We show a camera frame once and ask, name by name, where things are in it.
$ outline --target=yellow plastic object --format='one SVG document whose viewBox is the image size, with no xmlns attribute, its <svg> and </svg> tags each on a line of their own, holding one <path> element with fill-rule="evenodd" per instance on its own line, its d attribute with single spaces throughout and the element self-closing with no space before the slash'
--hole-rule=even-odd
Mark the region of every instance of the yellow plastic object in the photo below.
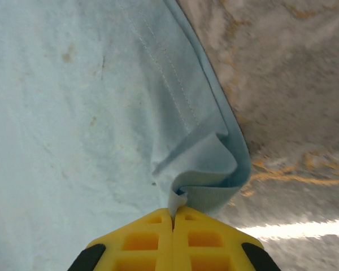
<svg viewBox="0 0 339 271">
<path fill-rule="evenodd" d="M 256 271 L 241 245 L 263 248 L 257 239 L 188 207 L 172 226 L 168 209 L 158 209 L 92 241 L 87 248 L 105 251 L 90 271 Z"/>
</svg>

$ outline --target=light blue fabric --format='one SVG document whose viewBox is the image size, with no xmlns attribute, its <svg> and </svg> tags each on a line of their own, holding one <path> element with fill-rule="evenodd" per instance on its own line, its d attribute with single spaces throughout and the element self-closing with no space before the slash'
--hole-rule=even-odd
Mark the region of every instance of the light blue fabric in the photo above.
<svg viewBox="0 0 339 271">
<path fill-rule="evenodd" d="M 212 214 L 249 174 L 175 0 L 0 0 L 0 270 L 65 270 L 159 207 Z"/>
</svg>

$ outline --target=black rubber part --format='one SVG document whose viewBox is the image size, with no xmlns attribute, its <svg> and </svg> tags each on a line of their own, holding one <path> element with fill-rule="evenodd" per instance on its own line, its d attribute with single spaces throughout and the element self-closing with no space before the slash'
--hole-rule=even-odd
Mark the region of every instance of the black rubber part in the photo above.
<svg viewBox="0 0 339 271">
<path fill-rule="evenodd" d="M 241 246 L 256 271 L 281 271 L 270 255 L 262 248 L 251 243 L 243 243 Z"/>
<path fill-rule="evenodd" d="M 95 244 L 88 247 L 79 254 L 68 271 L 94 271 L 105 250 L 104 244 Z"/>
</svg>

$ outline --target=stitching line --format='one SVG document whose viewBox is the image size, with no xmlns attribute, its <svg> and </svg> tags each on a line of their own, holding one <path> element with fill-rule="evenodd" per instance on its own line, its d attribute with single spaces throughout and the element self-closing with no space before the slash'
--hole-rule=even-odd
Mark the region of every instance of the stitching line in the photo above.
<svg viewBox="0 0 339 271">
<path fill-rule="evenodd" d="M 168 81 L 167 81 L 167 79 L 166 79 L 166 77 L 165 77 L 165 75 L 164 75 L 162 69 L 160 68 L 159 64 L 157 63 L 157 61 L 156 61 L 156 60 L 154 59 L 154 57 L 152 56 L 152 54 L 151 54 L 151 52 L 149 51 L 148 47 L 145 45 L 145 43 L 144 43 L 144 41 L 143 41 L 141 35 L 139 34 L 139 32 L 138 32 L 136 26 L 134 25 L 132 19 L 129 17 L 128 13 L 124 10 L 123 6 L 122 6 L 120 3 L 119 3 L 119 6 L 120 6 L 120 8 L 122 9 L 122 12 L 123 12 L 123 13 L 125 14 L 125 16 L 127 17 L 127 19 L 131 22 L 131 25 L 132 25 L 132 27 L 133 27 L 135 33 L 136 33 L 137 36 L 140 38 L 140 40 L 141 40 L 141 42 L 142 42 L 144 48 L 146 49 L 147 53 L 150 55 L 152 61 L 156 64 L 156 66 L 157 66 L 157 68 L 158 68 L 160 74 L 161 74 L 162 77 L 163 77 L 163 80 L 164 80 L 164 83 L 165 83 L 166 87 L 169 89 L 169 93 L 170 93 L 170 95 L 171 95 L 171 97 L 172 97 L 172 99 L 173 99 L 173 102 L 175 103 L 176 108 L 177 108 L 177 110 L 178 110 L 178 112 L 179 112 L 179 114 L 180 114 L 180 116 L 181 116 L 181 118 L 182 118 L 182 121 L 183 121 L 183 123 L 184 123 L 184 125 L 185 125 L 185 127 L 186 127 L 186 130 L 187 130 L 188 134 L 190 134 L 190 129 L 189 129 L 189 127 L 187 126 L 187 123 L 186 123 L 185 119 L 183 118 L 183 115 L 182 115 L 182 113 L 181 113 L 181 110 L 179 109 L 179 105 L 177 104 L 176 99 L 175 99 L 175 97 L 173 96 L 173 92 L 172 92 L 172 90 L 171 90 L 171 88 L 170 88 L 170 85 L 168 84 Z"/>
<path fill-rule="evenodd" d="M 190 104 L 190 102 L 189 102 L 189 100 L 188 100 L 188 98 L 187 98 L 187 96 L 186 96 L 186 94 L 185 94 L 185 90 L 184 90 L 184 88 L 183 88 L 182 82 L 181 82 L 181 80 L 180 80 L 179 77 L 178 77 L 176 68 L 175 68 L 175 66 L 173 65 L 172 60 L 169 58 L 168 54 L 166 53 L 166 50 L 165 50 L 165 49 L 161 46 L 161 44 L 159 43 L 159 41 L 158 41 L 156 35 L 153 33 L 151 27 L 149 26 L 147 20 L 145 19 L 144 15 L 143 15 L 143 13 L 142 13 L 141 11 L 139 11 L 139 13 L 140 13 L 140 15 L 142 16 L 143 21 L 144 21 L 145 24 L 147 25 L 148 30 L 151 32 L 152 36 L 154 37 L 154 40 L 155 40 L 155 42 L 157 43 L 158 47 L 161 49 L 162 53 L 166 56 L 168 62 L 169 62 L 170 65 L 172 66 L 172 69 L 173 69 L 173 71 L 174 71 L 174 73 L 175 73 L 175 76 L 176 76 L 176 78 L 177 78 L 177 82 L 178 82 L 178 83 L 180 84 L 180 86 L 181 86 L 183 96 L 185 97 L 185 99 L 186 99 L 186 101 L 187 101 L 187 104 L 188 104 L 188 106 L 189 106 L 189 108 L 190 108 L 190 110 L 191 110 L 191 112 L 192 112 L 192 115 L 193 115 L 193 117 L 194 117 L 194 120 L 195 120 L 196 123 L 197 123 L 197 126 L 199 126 L 198 119 L 197 119 L 197 117 L 196 117 L 196 115 L 195 115 L 195 113 L 194 113 L 194 110 L 193 110 L 193 108 L 192 108 L 192 106 L 191 106 L 191 104 Z"/>
</svg>

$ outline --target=gray concrete surface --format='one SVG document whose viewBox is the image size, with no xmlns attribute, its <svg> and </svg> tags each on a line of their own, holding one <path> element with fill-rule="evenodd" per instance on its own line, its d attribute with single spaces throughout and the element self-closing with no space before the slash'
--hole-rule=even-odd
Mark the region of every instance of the gray concrete surface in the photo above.
<svg viewBox="0 0 339 271">
<path fill-rule="evenodd" d="M 282 270 L 339 270 L 339 0 L 178 2 L 253 158 L 219 219 Z"/>
</svg>

